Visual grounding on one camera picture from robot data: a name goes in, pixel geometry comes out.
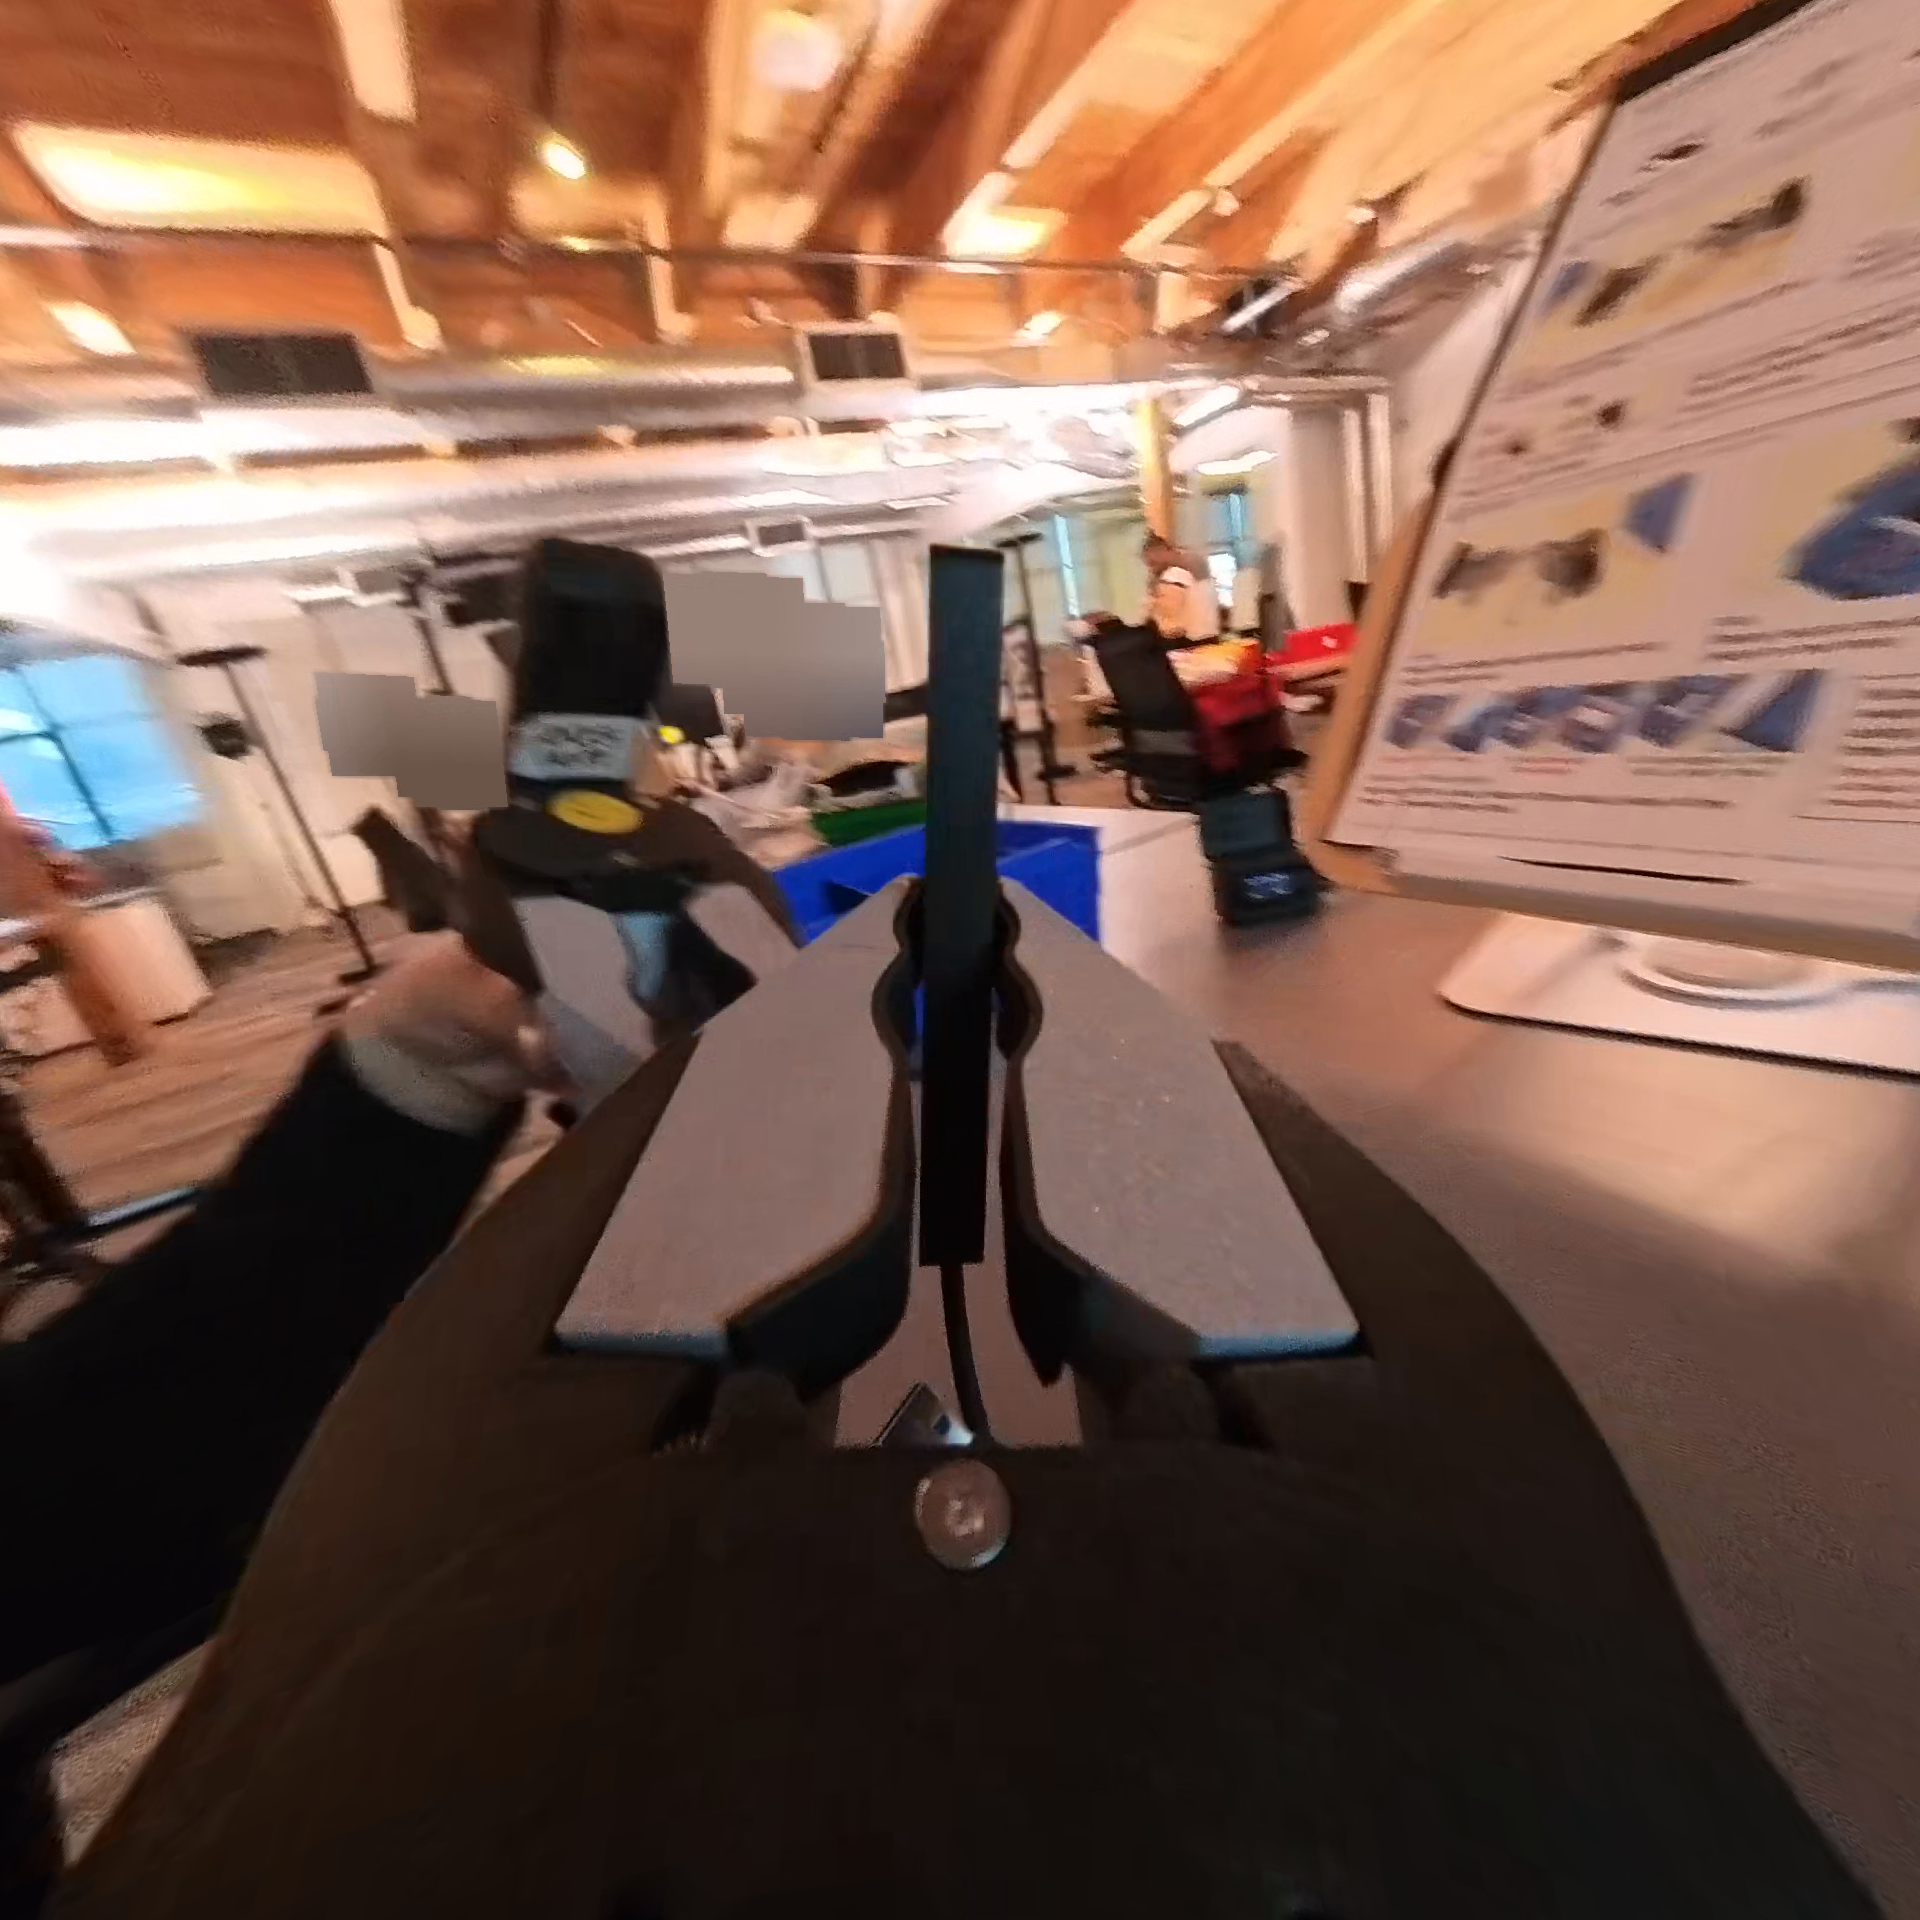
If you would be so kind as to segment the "blue plastic bin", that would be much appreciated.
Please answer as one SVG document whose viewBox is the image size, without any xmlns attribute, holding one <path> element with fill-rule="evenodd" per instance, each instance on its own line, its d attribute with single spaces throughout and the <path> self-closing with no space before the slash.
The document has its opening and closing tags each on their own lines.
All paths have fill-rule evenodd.
<svg viewBox="0 0 1920 1920">
<path fill-rule="evenodd" d="M 1078 822 L 1004 819 L 996 827 L 996 871 L 1101 942 L 1101 839 Z M 819 940 L 838 919 L 899 879 L 924 874 L 924 827 L 830 847 L 775 871 L 800 928 Z"/>
</svg>

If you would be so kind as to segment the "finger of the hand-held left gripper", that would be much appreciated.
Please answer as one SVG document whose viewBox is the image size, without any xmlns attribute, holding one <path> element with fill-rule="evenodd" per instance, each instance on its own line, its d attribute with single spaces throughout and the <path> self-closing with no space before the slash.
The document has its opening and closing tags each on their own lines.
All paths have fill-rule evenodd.
<svg viewBox="0 0 1920 1920">
<path fill-rule="evenodd" d="M 604 1099 L 653 1056 L 653 1018 L 634 996 L 634 958 L 615 919 L 573 899 L 523 899 L 535 1007 L 573 1099 Z"/>
<path fill-rule="evenodd" d="M 692 1034 L 800 958 L 795 929 L 737 883 L 679 902 L 679 1034 Z"/>
</svg>

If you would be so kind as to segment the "red cloth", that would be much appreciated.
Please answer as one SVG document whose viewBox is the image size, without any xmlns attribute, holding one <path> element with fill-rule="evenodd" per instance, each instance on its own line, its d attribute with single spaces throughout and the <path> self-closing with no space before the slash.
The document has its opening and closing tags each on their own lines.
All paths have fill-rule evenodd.
<svg viewBox="0 0 1920 1920">
<path fill-rule="evenodd" d="M 1205 797 L 1274 784 L 1307 763 L 1295 720 L 1320 736 L 1338 675 L 1289 675 L 1262 638 L 1219 638 L 1170 653 L 1191 706 L 1199 780 Z"/>
</svg>

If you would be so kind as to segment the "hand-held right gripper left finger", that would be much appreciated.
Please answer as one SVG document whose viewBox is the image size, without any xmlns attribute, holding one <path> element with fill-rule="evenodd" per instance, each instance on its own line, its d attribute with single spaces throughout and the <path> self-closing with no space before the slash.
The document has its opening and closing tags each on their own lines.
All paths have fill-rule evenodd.
<svg viewBox="0 0 1920 1920">
<path fill-rule="evenodd" d="M 910 1279 L 891 879 L 715 1012 L 557 1308 L 569 1356 L 869 1358 Z"/>
</svg>

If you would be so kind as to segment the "black office chair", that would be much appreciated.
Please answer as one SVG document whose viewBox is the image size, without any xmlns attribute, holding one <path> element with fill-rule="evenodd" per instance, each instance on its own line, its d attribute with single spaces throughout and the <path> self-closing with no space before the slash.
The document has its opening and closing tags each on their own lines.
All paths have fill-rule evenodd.
<svg viewBox="0 0 1920 1920">
<path fill-rule="evenodd" d="M 1115 706 L 1128 803 L 1156 813 L 1199 813 L 1213 797 L 1213 763 L 1195 706 L 1159 629 L 1101 614 L 1092 619 L 1088 649 Z"/>
</svg>

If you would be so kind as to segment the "grey usb hub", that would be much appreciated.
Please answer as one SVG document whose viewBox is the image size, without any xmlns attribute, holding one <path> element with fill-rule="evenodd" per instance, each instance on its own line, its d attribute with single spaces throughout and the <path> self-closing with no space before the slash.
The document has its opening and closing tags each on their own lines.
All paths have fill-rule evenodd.
<svg viewBox="0 0 1920 1920">
<path fill-rule="evenodd" d="M 922 874 L 922 1264 L 985 1248 L 993 1021 L 1000 977 L 1004 556 L 930 547 Z"/>
</svg>

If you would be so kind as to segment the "person's left hand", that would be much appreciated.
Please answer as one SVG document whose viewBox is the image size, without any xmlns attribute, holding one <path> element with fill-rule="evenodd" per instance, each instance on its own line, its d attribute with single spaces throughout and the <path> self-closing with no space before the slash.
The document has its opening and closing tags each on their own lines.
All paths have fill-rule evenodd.
<svg viewBox="0 0 1920 1920">
<path fill-rule="evenodd" d="M 545 1067 L 531 1001 L 454 929 L 406 936 L 333 1046 L 371 1099 L 452 1135 L 480 1135 Z"/>
</svg>

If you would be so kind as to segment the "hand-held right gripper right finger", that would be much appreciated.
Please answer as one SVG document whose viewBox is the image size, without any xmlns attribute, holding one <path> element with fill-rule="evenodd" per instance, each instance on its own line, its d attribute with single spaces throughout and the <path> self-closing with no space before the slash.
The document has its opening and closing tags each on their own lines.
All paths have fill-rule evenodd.
<svg viewBox="0 0 1920 1920">
<path fill-rule="evenodd" d="M 1028 1358 L 1325 1358 L 1360 1317 L 1213 1034 L 1004 885 L 1004 1269 Z"/>
</svg>

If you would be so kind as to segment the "printed instruction board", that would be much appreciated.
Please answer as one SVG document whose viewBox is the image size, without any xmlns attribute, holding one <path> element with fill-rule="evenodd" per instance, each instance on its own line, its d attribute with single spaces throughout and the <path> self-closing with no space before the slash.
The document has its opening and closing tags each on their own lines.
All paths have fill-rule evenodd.
<svg viewBox="0 0 1920 1920">
<path fill-rule="evenodd" d="M 1617 84 L 1299 822 L 1378 899 L 1917 971 L 1917 3 Z"/>
</svg>

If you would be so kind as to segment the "silver air duct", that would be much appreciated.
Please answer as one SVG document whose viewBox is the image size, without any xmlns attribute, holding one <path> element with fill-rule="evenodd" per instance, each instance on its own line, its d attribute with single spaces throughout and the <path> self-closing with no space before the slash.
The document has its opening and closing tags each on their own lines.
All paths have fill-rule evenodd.
<svg viewBox="0 0 1920 1920">
<path fill-rule="evenodd" d="M 371 361 L 365 396 L 216 399 L 158 361 L 3 372 L 3 464 L 96 468 L 426 443 L 562 441 L 630 428 L 715 436 L 778 419 L 1049 419 L 1132 399 L 1237 390 L 1274 403 L 1344 403 L 1387 390 L 1364 372 L 1175 361 L 1068 369 L 1058 359 L 933 359 L 902 379 L 823 381 L 788 359 L 711 355 L 429 355 Z"/>
</svg>

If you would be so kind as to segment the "paned window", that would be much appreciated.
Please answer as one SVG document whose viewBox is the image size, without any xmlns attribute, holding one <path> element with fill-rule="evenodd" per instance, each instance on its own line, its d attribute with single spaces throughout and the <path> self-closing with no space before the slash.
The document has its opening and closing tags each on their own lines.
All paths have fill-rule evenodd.
<svg viewBox="0 0 1920 1920">
<path fill-rule="evenodd" d="M 62 851 L 207 827 L 207 789 L 158 662 L 3 625 L 3 800 Z"/>
</svg>

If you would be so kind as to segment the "black floor lamp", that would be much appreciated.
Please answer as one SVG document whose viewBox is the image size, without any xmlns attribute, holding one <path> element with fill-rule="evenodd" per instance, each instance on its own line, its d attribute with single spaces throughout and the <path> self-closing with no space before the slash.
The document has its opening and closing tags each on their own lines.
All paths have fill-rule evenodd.
<svg viewBox="0 0 1920 1920">
<path fill-rule="evenodd" d="M 296 843 L 308 855 L 308 866 L 313 870 L 313 879 L 323 887 L 328 919 L 333 922 L 333 928 L 345 936 L 345 942 L 352 951 L 352 965 L 345 965 L 338 977 L 338 991 L 331 1000 L 323 1000 L 323 1007 L 321 1007 L 323 1015 L 339 1015 L 362 996 L 362 990 L 370 990 L 377 982 L 377 977 L 381 973 L 381 960 L 377 958 L 371 940 L 362 929 L 360 912 L 351 903 L 351 899 L 333 871 L 333 862 L 323 851 L 323 843 L 313 831 L 313 822 L 302 803 L 302 794 L 296 794 L 286 768 L 282 763 L 270 729 L 251 698 L 251 688 L 246 682 L 246 669 L 260 659 L 266 659 L 266 649 L 256 644 L 196 645 L 196 649 L 180 653 L 183 669 L 207 669 L 207 671 L 225 675 L 233 701 L 240 708 L 240 720 L 251 738 L 251 755 L 260 755 L 260 762 L 270 775 L 270 784 L 277 788 L 282 807 L 286 811 L 286 819 L 292 819 Z"/>
</svg>

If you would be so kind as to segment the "person's left forearm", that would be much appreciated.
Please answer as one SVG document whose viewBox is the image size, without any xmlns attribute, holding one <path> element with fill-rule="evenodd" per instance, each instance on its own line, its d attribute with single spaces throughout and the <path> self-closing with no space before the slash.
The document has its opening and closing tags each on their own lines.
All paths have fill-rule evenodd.
<svg viewBox="0 0 1920 1920">
<path fill-rule="evenodd" d="M 194 1211 L 3 1344 L 8 1684 L 233 1591 L 523 1107 L 512 1064 L 328 1039 Z"/>
</svg>

